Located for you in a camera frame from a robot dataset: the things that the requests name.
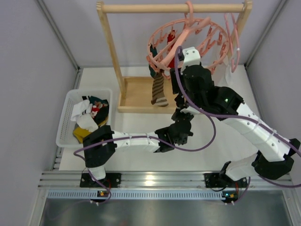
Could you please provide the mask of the brown striped sock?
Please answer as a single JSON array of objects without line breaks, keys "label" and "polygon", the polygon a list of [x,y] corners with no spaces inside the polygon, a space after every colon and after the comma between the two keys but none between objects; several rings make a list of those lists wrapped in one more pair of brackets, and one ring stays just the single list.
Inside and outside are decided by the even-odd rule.
[{"label": "brown striped sock", "polygon": [[162,71],[154,76],[151,104],[159,107],[168,106],[168,101],[164,94],[164,76]]}]

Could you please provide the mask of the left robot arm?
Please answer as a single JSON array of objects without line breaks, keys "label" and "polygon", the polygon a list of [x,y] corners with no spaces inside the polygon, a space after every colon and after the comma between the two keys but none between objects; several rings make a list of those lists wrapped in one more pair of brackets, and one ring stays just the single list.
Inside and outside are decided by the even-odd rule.
[{"label": "left robot arm", "polygon": [[170,126],[141,134],[114,131],[108,125],[100,127],[83,139],[85,165],[92,180],[106,178],[104,165],[116,152],[165,153],[174,150],[176,145],[186,144],[188,137],[193,136],[190,122],[193,118],[193,113],[177,109]]}]

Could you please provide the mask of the black white-striped sock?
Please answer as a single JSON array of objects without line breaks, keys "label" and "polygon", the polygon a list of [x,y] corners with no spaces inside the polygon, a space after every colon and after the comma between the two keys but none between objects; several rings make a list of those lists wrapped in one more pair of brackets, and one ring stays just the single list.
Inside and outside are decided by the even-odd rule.
[{"label": "black white-striped sock", "polygon": [[185,98],[182,94],[178,94],[174,100],[177,108],[183,109],[185,107]]}]

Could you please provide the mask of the pink round clip hanger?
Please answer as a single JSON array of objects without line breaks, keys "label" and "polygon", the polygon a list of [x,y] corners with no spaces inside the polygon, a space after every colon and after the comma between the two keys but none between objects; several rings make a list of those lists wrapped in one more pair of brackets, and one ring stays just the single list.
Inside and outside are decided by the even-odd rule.
[{"label": "pink round clip hanger", "polygon": [[[157,66],[157,73],[160,69],[167,71],[171,68],[168,64],[174,57],[176,48],[181,46],[191,34],[199,34],[205,27],[209,27],[207,36],[204,41],[196,47],[200,56],[203,57],[214,46],[220,47],[219,58],[212,62],[207,68],[214,73],[215,68],[226,57],[229,51],[229,38],[226,29],[224,30],[220,25],[212,22],[210,17],[195,18],[193,16],[194,8],[190,1],[186,2],[189,8],[189,12],[184,14],[184,19],[174,20],[169,22],[159,29],[157,29],[152,37],[149,39],[148,47],[150,45],[156,47],[158,54],[153,57],[150,50],[148,51],[147,61],[148,63],[154,63]],[[167,44],[167,36],[175,30],[175,39]],[[170,46],[174,44],[173,48],[168,52]]]}]

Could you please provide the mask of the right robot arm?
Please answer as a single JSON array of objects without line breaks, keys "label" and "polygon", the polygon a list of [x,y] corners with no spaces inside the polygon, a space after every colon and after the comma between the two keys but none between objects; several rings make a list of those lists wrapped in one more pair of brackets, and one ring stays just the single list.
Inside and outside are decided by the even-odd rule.
[{"label": "right robot arm", "polygon": [[170,70],[173,92],[180,98],[181,114],[203,113],[215,117],[235,129],[257,148],[257,153],[239,161],[228,161],[220,171],[220,179],[238,181],[260,176],[277,180],[289,173],[300,147],[300,141],[287,139],[264,123],[229,87],[214,84],[211,73],[202,65]]}]

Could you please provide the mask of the white sock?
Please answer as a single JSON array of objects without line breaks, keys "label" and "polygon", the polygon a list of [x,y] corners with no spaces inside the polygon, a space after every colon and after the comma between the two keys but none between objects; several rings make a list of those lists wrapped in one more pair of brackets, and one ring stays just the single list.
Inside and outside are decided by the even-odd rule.
[{"label": "white sock", "polygon": [[71,121],[77,121],[82,115],[91,113],[92,104],[88,99],[83,100],[73,106]]},{"label": "white sock", "polygon": [[98,125],[95,123],[94,119],[90,114],[84,114],[77,119],[77,124],[82,129],[86,129],[89,132],[94,132],[98,129]]}]

